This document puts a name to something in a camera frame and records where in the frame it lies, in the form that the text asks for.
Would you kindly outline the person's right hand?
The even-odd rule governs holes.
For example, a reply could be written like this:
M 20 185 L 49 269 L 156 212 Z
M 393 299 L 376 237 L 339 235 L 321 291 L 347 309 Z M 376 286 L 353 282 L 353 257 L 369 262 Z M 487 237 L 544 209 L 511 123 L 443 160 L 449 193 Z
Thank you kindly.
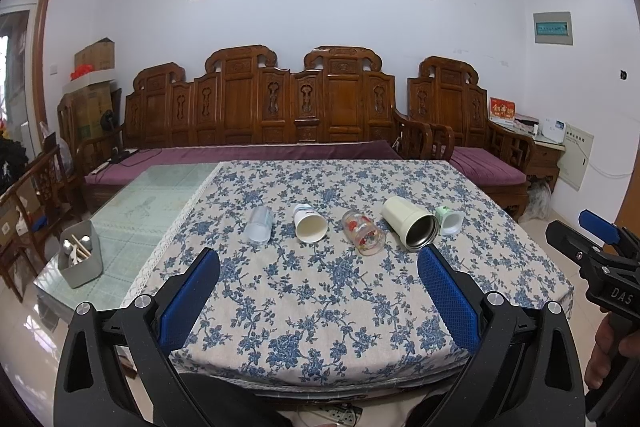
M 601 387 L 605 377 L 610 373 L 615 352 L 630 359 L 638 359 L 640 355 L 639 333 L 634 332 L 622 340 L 617 340 L 611 317 L 611 313 L 605 315 L 594 335 L 594 346 L 585 371 L 585 383 L 589 390 Z

